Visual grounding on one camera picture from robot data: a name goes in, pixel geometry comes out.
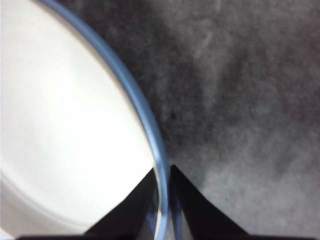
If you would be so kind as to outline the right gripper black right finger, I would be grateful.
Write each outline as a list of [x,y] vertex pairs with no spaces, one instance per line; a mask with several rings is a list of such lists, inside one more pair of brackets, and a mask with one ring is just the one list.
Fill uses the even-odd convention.
[[305,236],[250,234],[208,201],[176,166],[170,166],[170,210],[176,240],[183,239],[183,218],[194,240],[309,240]]

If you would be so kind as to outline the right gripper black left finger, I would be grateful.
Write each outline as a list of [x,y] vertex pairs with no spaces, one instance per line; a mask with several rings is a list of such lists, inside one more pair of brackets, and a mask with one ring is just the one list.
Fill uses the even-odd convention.
[[23,235],[20,240],[155,240],[156,175],[151,169],[128,196],[82,234]]

